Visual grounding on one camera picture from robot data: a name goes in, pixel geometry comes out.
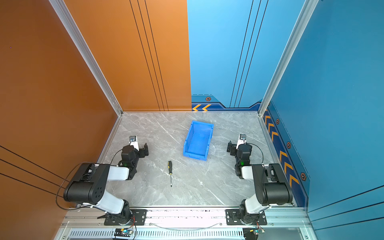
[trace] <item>blue plastic bin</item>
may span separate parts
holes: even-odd
[[[184,142],[183,155],[206,161],[213,131],[213,124],[192,121]]]

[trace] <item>light blue panel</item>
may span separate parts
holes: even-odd
[[[259,13],[259,15],[261,14],[260,21],[262,19],[262,14],[264,13],[266,4],[266,1],[263,2],[264,7],[260,7],[261,13]],[[272,79],[277,64],[279,63],[285,45],[291,35],[293,26],[296,23],[303,4],[304,0],[268,1],[255,53],[252,58],[251,67],[249,68],[248,78],[244,87],[244,75],[240,86],[239,95],[241,95],[244,87],[240,107],[250,106],[256,99],[262,99],[264,97],[265,91]],[[256,36],[259,26],[260,24],[258,24],[258,28],[255,29],[255,31],[257,31],[254,33]]]
[[[213,95],[229,107],[251,4],[187,1],[192,94]]]
[[[383,212],[384,212],[384,204],[379,204],[379,205],[367,207],[364,209],[359,209],[352,212],[314,221],[312,222],[312,226],[316,230],[316,229],[321,229],[326,227],[333,227],[340,224],[348,224],[353,222],[365,221],[369,219],[383,217]]]
[[[383,225],[384,219],[379,219],[317,230],[316,235],[320,240],[378,240],[383,239],[382,231],[378,231]]]
[[[384,196],[384,187],[344,200],[342,202],[338,202],[336,204],[332,204],[322,209],[309,212],[308,216],[310,220],[313,221],[316,219],[332,216],[334,214],[351,211],[353,209],[376,204],[378,203],[378,201],[383,202],[384,201],[383,196]]]
[[[382,185],[383,9],[319,1],[273,96],[311,176],[309,211]]]
[[[241,107],[263,98],[303,3],[304,0],[268,2]],[[239,105],[266,4],[267,0],[254,0],[250,15],[251,0],[187,1],[192,94],[213,95],[226,107]]]

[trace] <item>gray marble tabletop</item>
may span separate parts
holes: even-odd
[[[183,156],[192,120],[215,125],[207,161]],[[265,164],[274,162],[255,112],[124,113],[103,163],[111,163],[133,135],[140,148],[148,144],[149,156],[139,159],[131,181],[109,181],[106,190],[130,206],[239,205],[255,193],[252,180],[235,175],[235,157],[227,152],[228,142],[237,142],[240,133],[261,148]],[[261,163],[259,149],[254,147],[250,158],[253,164]],[[120,160],[118,153],[113,164]],[[172,187],[168,161],[173,164]]]

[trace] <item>screwdriver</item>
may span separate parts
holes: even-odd
[[[170,177],[170,186],[172,186],[172,161],[168,161],[168,170],[169,170],[169,177]]]

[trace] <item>black and yellow handle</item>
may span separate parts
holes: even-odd
[[[168,161],[168,170],[169,170],[169,175],[172,175],[172,162]]]

